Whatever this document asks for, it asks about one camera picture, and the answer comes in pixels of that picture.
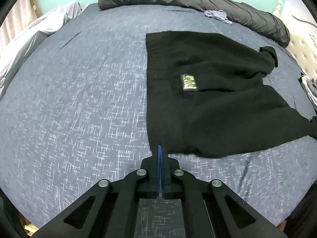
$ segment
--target bed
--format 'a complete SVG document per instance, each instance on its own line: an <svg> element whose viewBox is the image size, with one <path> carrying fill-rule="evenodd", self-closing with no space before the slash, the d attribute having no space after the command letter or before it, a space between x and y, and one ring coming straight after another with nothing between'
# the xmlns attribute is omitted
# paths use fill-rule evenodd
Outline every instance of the bed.
<svg viewBox="0 0 317 238"><path fill-rule="evenodd" d="M38 46L0 102L0 187L35 226L98 180L122 179L151 155L145 35L166 30L220 33L254 49L274 47L279 66L264 84L304 117L316 116L292 52L249 28L190 8L129 5L100 11L91 4ZM317 141L307 136L220 159L172 157L199 179L222 180L278 225L316 181L316 151ZM135 237L184 237L179 214L179 200L142 200Z"/></svg>

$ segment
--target white bedpost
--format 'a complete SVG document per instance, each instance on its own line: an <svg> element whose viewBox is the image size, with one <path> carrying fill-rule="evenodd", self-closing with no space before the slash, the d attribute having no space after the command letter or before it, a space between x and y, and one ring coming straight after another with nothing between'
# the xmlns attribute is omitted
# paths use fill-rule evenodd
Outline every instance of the white bedpost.
<svg viewBox="0 0 317 238"><path fill-rule="evenodd" d="M276 6L275 11L273 12L273 15L275 15L278 18L281 16L282 4L283 2L281 0L278 0L278 5Z"/></svg>

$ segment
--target grey pillow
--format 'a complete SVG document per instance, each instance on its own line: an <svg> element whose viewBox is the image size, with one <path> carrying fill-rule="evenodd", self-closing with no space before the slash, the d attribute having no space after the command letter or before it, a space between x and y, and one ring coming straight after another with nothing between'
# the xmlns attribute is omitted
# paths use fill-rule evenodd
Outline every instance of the grey pillow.
<svg viewBox="0 0 317 238"><path fill-rule="evenodd" d="M240 23L251 30L276 41L282 47L287 47L290 37L283 22L269 12L253 8L246 3L231 0L98 0L101 10L107 10L122 5L158 4L192 8L198 11L223 10L228 19Z"/></svg>

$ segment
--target metal screw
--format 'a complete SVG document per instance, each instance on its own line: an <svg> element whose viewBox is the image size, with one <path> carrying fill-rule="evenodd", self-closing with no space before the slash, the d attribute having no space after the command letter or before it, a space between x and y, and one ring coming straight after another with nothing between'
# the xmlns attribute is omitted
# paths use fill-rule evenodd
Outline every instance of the metal screw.
<svg viewBox="0 0 317 238"><path fill-rule="evenodd" d="M99 185L100 187L107 187L108 184L109 184L109 182L108 182L107 180L100 180L100 181L98 182L98 185Z"/></svg>
<svg viewBox="0 0 317 238"><path fill-rule="evenodd" d="M144 176L144 175L146 175L146 170L144 170L144 169L139 169L139 170L137 171L137 175L138 175L138 176Z"/></svg>
<svg viewBox="0 0 317 238"><path fill-rule="evenodd" d="M215 187L220 187L222 185L222 182L216 179L216 180L213 180L211 184Z"/></svg>
<svg viewBox="0 0 317 238"><path fill-rule="evenodd" d="M177 170L174 171L174 174L175 174L176 176L182 176L182 175L184 174L184 171L181 170L181 169L177 169Z"/></svg>

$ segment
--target patch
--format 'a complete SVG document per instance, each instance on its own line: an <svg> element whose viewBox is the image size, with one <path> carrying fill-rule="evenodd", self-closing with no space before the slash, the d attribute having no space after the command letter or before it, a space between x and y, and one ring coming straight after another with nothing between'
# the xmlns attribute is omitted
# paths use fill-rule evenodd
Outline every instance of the patch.
<svg viewBox="0 0 317 238"><path fill-rule="evenodd" d="M183 83L183 90L184 91L196 91L197 85L195 81L195 77L188 74L181 75L182 83Z"/></svg>

